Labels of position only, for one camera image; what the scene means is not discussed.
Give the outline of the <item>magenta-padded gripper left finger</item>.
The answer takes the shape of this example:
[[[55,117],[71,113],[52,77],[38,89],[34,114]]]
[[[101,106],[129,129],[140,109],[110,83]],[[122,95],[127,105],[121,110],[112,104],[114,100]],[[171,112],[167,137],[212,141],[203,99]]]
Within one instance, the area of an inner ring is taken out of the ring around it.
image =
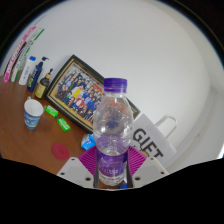
[[[84,188],[97,188],[99,177],[96,147],[88,149],[79,157],[70,157],[57,175]]]

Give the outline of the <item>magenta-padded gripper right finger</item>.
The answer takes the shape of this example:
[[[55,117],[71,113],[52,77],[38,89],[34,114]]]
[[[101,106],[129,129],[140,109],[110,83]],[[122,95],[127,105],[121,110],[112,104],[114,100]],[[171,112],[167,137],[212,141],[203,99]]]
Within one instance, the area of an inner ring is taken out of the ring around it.
[[[155,157],[146,157],[133,147],[128,150],[127,186],[140,188],[168,175]]]

